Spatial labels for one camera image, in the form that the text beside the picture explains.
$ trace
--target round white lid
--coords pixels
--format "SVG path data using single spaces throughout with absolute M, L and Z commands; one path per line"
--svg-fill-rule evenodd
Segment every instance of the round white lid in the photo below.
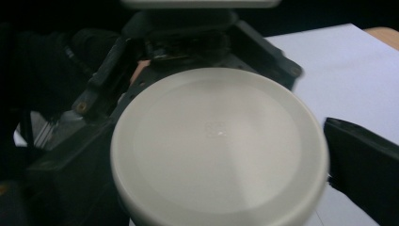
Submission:
M 300 225 L 327 178 L 311 112 L 255 73 L 177 73 L 124 110 L 111 145 L 114 180 L 145 225 Z

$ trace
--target circular plastic cap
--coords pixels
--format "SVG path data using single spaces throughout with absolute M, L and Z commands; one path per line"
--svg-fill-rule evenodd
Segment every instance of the circular plastic cap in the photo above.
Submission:
M 326 185 L 327 146 L 292 92 L 233 69 L 177 73 L 140 93 L 112 138 L 137 225 L 301 225 Z

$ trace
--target dark background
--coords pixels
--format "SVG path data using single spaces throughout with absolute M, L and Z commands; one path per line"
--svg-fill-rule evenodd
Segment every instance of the dark background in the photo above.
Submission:
M 119 0 L 0 0 L 0 19 L 40 33 L 96 27 L 120 31 L 134 14 Z M 264 36 L 337 24 L 399 30 L 398 0 L 282 0 L 277 8 L 237 9 Z

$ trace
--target white disc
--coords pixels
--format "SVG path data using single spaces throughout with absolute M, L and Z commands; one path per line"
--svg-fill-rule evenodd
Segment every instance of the white disc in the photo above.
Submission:
M 300 225 L 327 178 L 317 121 L 281 85 L 233 69 L 158 81 L 124 110 L 114 180 L 145 225 Z

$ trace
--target white table surface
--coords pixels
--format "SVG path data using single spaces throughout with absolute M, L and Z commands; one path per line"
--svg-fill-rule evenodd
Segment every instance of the white table surface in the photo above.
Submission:
M 266 39 L 303 68 L 293 92 L 321 126 L 351 121 L 399 144 L 398 51 L 351 24 Z M 352 225 L 377 224 L 330 186 L 306 224 Z

